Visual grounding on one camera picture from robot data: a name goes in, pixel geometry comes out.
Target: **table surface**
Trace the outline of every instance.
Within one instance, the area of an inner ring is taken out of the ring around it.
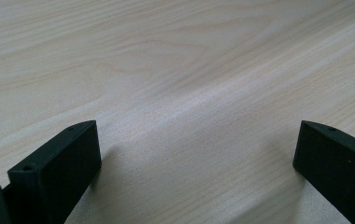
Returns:
[[[89,119],[66,223],[348,223],[291,163],[301,120],[355,136],[355,1],[0,1],[0,184]]]

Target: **black bracket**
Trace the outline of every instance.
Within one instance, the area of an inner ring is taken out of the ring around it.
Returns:
[[[303,121],[293,167],[355,224],[355,138]]]
[[[0,224],[64,223],[101,163],[96,121],[66,128],[8,170]]]

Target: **screw hole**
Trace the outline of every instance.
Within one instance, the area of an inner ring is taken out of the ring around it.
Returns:
[[[31,171],[31,170],[33,170],[35,167],[34,167],[34,165],[25,165],[25,166],[23,166],[23,171]]]

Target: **dark green plastic part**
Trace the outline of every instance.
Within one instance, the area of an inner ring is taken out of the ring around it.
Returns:
[[[355,224],[354,137],[333,127],[303,121],[293,166]]]

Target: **wooden table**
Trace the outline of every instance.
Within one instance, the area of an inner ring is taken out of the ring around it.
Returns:
[[[355,1],[0,1],[0,184],[88,119],[66,223],[348,223],[291,162],[303,119],[355,136]]]

